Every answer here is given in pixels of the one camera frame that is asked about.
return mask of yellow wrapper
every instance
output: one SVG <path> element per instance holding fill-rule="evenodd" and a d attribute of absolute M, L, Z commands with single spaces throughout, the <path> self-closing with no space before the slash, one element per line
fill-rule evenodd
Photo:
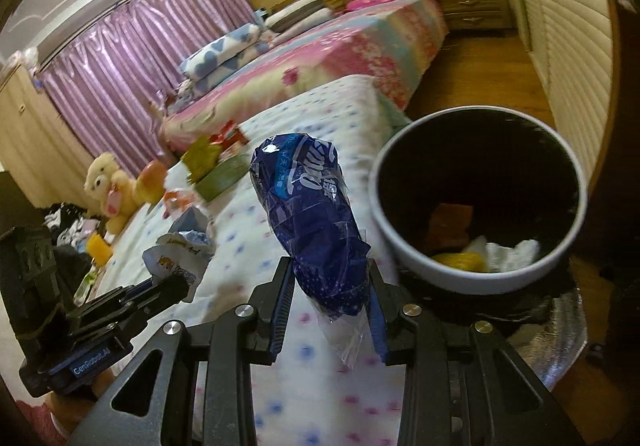
<path fill-rule="evenodd" d="M 476 252 L 441 252 L 431 257 L 443 266 L 453 267 L 463 271 L 489 272 L 484 258 Z"/>
<path fill-rule="evenodd" d="M 221 152 L 219 144 L 210 143 L 206 136 L 199 137 L 181 158 L 191 172 L 189 182 L 195 184 L 210 173 L 218 164 Z"/>

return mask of wooden cabinet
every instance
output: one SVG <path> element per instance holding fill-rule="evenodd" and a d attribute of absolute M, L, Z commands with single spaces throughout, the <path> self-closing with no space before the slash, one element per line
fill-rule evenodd
<path fill-rule="evenodd" d="M 25 68 L 16 67 L 0 84 L 0 162 L 29 202 L 96 209 L 84 193 L 92 161 L 47 94 L 33 87 Z"/>
<path fill-rule="evenodd" d="M 451 30 L 505 29 L 509 26 L 499 0 L 439 0 Z"/>

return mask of orange cup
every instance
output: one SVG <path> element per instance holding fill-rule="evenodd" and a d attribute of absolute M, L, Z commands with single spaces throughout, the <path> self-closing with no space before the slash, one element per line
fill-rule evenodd
<path fill-rule="evenodd" d="M 86 252 L 91 255 L 98 267 L 104 266 L 113 256 L 111 246 L 98 233 L 93 233 L 87 240 Z"/>

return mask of pink tag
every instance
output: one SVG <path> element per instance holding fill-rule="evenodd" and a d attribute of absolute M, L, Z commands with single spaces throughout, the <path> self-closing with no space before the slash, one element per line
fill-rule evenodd
<path fill-rule="evenodd" d="M 122 192 L 112 189 L 107 197 L 107 215 L 115 217 L 120 212 Z"/>

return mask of nightstand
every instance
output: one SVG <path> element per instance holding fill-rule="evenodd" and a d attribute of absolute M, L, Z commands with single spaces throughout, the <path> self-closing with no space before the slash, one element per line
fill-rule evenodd
<path fill-rule="evenodd" d="M 449 29 L 505 29 L 509 23 L 498 0 L 438 0 Z"/>

